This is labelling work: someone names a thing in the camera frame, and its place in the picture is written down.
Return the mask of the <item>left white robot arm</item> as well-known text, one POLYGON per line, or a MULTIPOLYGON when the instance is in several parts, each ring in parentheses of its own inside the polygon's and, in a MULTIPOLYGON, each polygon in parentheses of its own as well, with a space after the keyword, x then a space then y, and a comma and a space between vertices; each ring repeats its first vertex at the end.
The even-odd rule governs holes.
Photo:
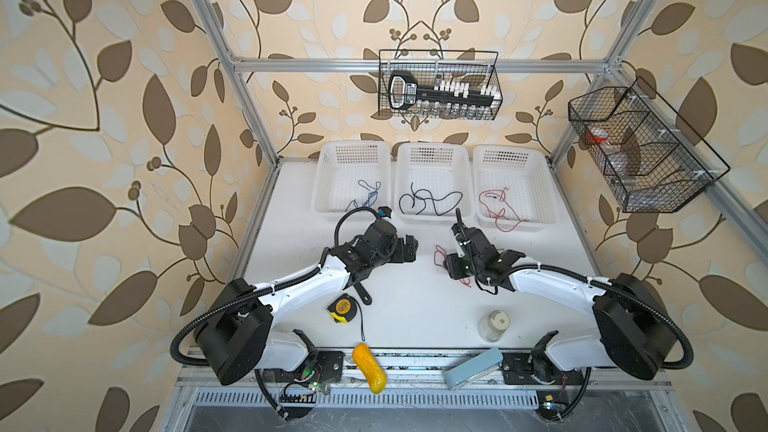
POLYGON ((333 245, 316 263, 273 281, 228 282, 211 308, 175 335, 170 357, 181 365, 209 368, 223 386, 254 370, 310 367, 317 353, 306 333, 274 327, 320 298, 358 287, 378 267, 413 263, 417 239, 399 236, 390 218, 387 206, 354 208, 335 224, 333 245))

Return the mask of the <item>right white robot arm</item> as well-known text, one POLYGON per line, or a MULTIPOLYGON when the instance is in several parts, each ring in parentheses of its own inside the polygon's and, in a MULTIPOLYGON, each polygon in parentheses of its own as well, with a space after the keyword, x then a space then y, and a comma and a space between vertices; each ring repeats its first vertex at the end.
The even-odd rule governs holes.
POLYGON ((502 290, 541 297, 588 320, 572 333, 547 332, 530 350, 524 373, 551 383, 565 372, 618 368, 649 381, 659 370, 683 370, 694 361, 691 341, 635 277, 586 276, 495 247, 478 227, 457 218, 456 252, 443 265, 453 280, 471 278, 491 295, 502 290))

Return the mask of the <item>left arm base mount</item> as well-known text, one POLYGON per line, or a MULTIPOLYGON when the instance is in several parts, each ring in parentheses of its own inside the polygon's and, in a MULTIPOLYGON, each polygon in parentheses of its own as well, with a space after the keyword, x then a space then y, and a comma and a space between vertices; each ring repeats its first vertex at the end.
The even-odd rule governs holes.
POLYGON ((318 393, 328 395, 340 381, 344 353, 320 350, 300 329, 270 334, 254 370, 257 386, 269 406, 286 422, 305 417, 318 393))

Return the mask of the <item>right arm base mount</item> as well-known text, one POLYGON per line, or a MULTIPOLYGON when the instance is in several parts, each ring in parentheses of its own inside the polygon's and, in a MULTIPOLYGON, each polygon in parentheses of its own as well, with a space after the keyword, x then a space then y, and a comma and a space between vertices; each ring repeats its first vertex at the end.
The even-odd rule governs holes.
POLYGON ((557 330, 545 334, 528 352, 503 352, 500 368, 506 385, 558 385, 559 392, 537 394, 536 414, 546 422, 564 422, 586 395, 592 369, 577 368, 563 371, 546 355, 546 346, 558 334, 557 330))

